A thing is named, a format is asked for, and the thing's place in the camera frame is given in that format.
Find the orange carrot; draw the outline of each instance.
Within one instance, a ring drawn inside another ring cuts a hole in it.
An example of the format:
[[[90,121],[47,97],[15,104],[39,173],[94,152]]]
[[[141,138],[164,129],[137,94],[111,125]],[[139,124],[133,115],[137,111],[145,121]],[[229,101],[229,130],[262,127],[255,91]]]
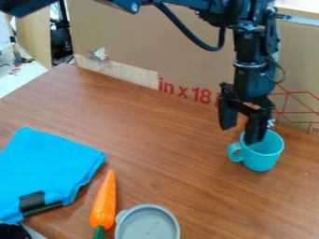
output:
[[[116,214],[116,179],[113,170],[109,170],[90,211],[90,225],[93,229],[98,226],[109,230],[115,220]]]

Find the teal cup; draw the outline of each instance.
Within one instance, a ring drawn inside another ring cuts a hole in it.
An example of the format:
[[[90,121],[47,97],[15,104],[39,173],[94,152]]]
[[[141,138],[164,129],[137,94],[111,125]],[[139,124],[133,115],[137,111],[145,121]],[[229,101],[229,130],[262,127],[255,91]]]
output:
[[[278,161],[284,150],[283,138],[268,130],[262,142],[247,146],[241,133],[240,142],[227,148],[227,155],[232,162],[242,162],[247,168],[256,172],[269,171]]]

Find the toy carrot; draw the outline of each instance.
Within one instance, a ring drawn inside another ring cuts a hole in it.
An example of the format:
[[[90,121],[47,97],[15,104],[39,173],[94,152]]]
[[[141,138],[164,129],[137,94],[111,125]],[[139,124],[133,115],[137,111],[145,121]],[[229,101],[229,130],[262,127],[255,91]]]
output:
[[[94,229],[94,239],[104,238],[104,231],[109,230],[116,214],[116,179],[113,170],[109,170],[90,211],[90,225]]]

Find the floor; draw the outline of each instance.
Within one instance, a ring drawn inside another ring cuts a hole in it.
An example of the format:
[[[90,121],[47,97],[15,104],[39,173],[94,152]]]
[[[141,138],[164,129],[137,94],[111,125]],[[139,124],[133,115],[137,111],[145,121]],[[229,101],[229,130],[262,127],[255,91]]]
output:
[[[20,52],[25,59],[32,59],[23,49],[20,49]],[[15,65],[12,50],[3,50],[0,55],[0,98],[47,71],[48,69],[37,61]]]

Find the cup handle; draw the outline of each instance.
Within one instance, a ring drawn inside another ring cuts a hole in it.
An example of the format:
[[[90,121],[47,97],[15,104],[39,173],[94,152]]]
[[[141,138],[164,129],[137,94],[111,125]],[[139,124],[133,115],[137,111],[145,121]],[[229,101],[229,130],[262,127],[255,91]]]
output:
[[[239,153],[238,155],[233,155],[234,152],[236,152],[237,150],[242,150],[242,144],[241,143],[235,143],[230,145],[227,148],[227,155],[229,156],[229,159],[232,162],[241,162],[243,160],[243,157],[241,156],[241,153]]]

